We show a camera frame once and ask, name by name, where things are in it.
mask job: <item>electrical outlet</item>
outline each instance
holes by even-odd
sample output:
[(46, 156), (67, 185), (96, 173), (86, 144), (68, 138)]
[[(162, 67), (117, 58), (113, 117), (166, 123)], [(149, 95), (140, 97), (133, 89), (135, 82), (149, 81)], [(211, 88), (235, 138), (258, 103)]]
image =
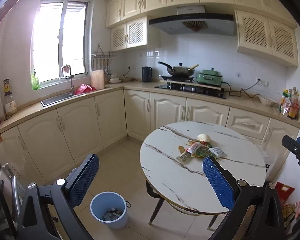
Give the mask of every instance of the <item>electrical outlet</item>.
[(263, 87), (269, 87), (269, 81), (260, 79), (260, 81), (257, 83), (257, 85), (263, 86)]

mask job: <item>window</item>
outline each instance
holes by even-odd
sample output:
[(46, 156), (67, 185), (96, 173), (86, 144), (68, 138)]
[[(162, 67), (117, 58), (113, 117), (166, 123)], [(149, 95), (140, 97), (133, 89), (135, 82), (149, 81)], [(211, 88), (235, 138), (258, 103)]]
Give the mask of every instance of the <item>window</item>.
[(34, 22), (33, 68), (40, 82), (63, 77), (61, 67), (71, 66), (72, 75), (85, 70), (85, 22), (87, 3), (43, 1)]

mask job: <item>metal screw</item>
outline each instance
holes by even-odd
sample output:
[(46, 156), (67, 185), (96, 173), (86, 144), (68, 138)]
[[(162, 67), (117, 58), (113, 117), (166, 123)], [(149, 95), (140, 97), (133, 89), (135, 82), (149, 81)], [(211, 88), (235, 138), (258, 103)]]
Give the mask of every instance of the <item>metal screw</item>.
[(269, 188), (270, 189), (275, 189), (275, 185), (273, 183), (269, 183)]
[(35, 186), (35, 183), (31, 182), (29, 185), (28, 185), (28, 188), (34, 188)]
[(243, 179), (240, 179), (238, 181), (238, 184), (241, 186), (241, 187), (245, 187), (247, 185), (247, 183), (243, 180)]
[(66, 182), (65, 179), (58, 179), (58, 180), (57, 180), (57, 185), (61, 186), (61, 185), (63, 185), (65, 182)]

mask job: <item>beige countertop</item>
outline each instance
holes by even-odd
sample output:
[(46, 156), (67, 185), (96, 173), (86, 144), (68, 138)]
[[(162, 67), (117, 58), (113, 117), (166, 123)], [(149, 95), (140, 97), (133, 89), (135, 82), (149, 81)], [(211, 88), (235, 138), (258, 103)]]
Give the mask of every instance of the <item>beige countertop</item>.
[(270, 118), (277, 119), (279, 121), (291, 124), (295, 127), (300, 128), (300, 118), (298, 120), (291, 120), (288, 117), (283, 116), (279, 113), (279, 111), (276, 108), (264, 106), (261, 104), (258, 98), (250, 99), (248, 97), (242, 96), (242, 97), (227, 97), (227, 99), (222, 98), (215, 98), (215, 97), (209, 97), (199, 94), (193, 94), (189, 92), (182, 92), (182, 91), (175, 91), (175, 90), (165, 90), (165, 89), (159, 89), (155, 88), (155, 86), (162, 85), (162, 82), (151, 82), (151, 83), (142, 83), (138, 81), (131, 81), (131, 82), (121, 82), (119, 84), (108, 84), (106, 85), (105, 89), (90, 92), (83, 95), (78, 95), (73, 98), (69, 98), (66, 100), (63, 100), (61, 102), (43, 107), (41, 102), (35, 103), (33, 105), (27, 106), (21, 110), (19, 110), (17, 113), (15, 113), (10, 119), (3, 121), (0, 124), (0, 134), (4, 131), (26, 121), (29, 120), (37, 115), (46, 113), (48, 111), (51, 111), (53, 109), (56, 109), (61, 106), (68, 105), (70, 103), (77, 102), (82, 99), (106, 94), (109, 92), (127, 89), (127, 90), (139, 90), (139, 91), (146, 91), (146, 92), (154, 92), (154, 93), (161, 93), (161, 94), (167, 94), (167, 95), (173, 95), (173, 96), (181, 96), (181, 97), (187, 97), (192, 99), (198, 99), (198, 100), (204, 100), (209, 101), (212, 103), (222, 104), (230, 107), (239, 108), (242, 110), (254, 112), (257, 114), (261, 114), (264, 116), (268, 116)]

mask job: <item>round table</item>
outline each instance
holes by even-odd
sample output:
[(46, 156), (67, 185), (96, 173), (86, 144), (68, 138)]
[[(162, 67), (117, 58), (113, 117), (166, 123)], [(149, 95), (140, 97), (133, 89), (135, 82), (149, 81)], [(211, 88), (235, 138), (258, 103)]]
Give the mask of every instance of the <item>round table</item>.
[(156, 129), (141, 146), (141, 166), (147, 183), (158, 192), (162, 203), (166, 200), (196, 214), (223, 214), (228, 209), (221, 205), (205, 177), (202, 171), (203, 159), (191, 157), (185, 165), (176, 159), (180, 155), (178, 146), (187, 149), (188, 141), (197, 139), (201, 133), (208, 134), (212, 146), (225, 152), (226, 155), (219, 158), (218, 162), (236, 180), (244, 179), (251, 186), (263, 186), (266, 168), (257, 147), (236, 131), (211, 123), (177, 122)]

